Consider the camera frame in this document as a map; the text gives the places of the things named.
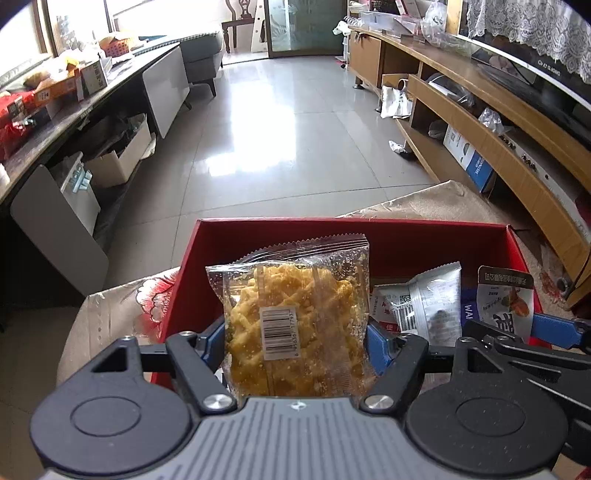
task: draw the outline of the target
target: cardboard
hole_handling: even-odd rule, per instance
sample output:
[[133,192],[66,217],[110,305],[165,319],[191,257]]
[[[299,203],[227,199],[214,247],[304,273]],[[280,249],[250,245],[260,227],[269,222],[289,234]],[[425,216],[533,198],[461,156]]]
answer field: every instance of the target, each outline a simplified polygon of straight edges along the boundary
[[107,86],[107,77],[100,59],[82,67],[80,72],[87,95],[92,95]]
[[131,173],[150,144],[148,121],[144,120],[127,147],[117,155],[111,151],[101,157],[86,162],[85,167],[92,172],[92,181],[103,188],[121,185],[129,180]]
[[82,78],[79,69],[74,69],[73,74],[46,87],[43,86],[44,82],[45,81],[41,82],[41,88],[38,87],[35,91],[35,104],[37,106],[44,106],[52,100],[71,92],[76,92],[78,101],[84,98]]
[[396,0],[396,6],[400,15],[409,15],[414,18],[421,18],[421,13],[415,0]]
[[480,193],[489,192],[495,182],[495,172],[488,162],[471,146],[468,141],[452,128],[447,126],[443,145],[457,160],[478,187]]

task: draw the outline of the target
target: metal screw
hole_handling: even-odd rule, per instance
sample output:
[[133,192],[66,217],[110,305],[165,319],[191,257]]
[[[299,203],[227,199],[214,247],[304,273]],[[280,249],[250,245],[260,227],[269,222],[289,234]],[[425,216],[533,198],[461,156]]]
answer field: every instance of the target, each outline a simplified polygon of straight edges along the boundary
[[370,395],[365,399],[365,405],[371,410],[387,410],[394,405],[394,400],[387,395]]
[[306,405],[301,400],[298,400],[298,401],[295,401],[293,403],[290,403],[290,407],[293,408],[296,411],[304,410],[304,408],[306,408],[307,406],[308,405]]
[[214,393],[205,397],[203,404],[209,408],[209,410],[224,410],[232,405],[233,399],[230,395],[224,393]]

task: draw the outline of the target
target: gray sofa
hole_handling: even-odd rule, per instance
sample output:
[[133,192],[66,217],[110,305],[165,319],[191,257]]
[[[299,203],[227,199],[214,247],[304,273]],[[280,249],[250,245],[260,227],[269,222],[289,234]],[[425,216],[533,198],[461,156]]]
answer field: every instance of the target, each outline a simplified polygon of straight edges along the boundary
[[213,79],[222,66],[224,55],[221,25],[191,35],[167,35],[135,50],[134,54],[140,55],[172,43],[180,43],[189,83],[207,83],[212,95],[216,96]]

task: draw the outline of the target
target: plastic snack bag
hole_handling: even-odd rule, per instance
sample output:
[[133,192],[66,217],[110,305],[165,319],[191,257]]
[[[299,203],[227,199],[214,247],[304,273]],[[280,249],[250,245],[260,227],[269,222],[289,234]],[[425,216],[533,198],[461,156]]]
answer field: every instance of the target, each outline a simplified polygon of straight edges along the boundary
[[459,262],[442,265],[407,283],[378,285],[371,315],[386,330],[411,332],[432,345],[455,346],[462,336]]
[[529,341],[534,323],[534,277],[529,273],[480,267],[476,304],[481,321]]
[[373,380],[363,348],[369,244],[337,235],[207,267],[226,318],[224,373],[245,395],[361,396]]

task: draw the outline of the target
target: cabinet door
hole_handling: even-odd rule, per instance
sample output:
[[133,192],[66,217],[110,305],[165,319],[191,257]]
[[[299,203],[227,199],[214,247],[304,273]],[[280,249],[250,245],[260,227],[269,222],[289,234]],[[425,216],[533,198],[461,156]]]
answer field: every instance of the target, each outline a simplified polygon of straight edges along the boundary
[[353,32],[349,39],[349,65],[354,74],[373,87],[380,87],[380,54],[382,41]]

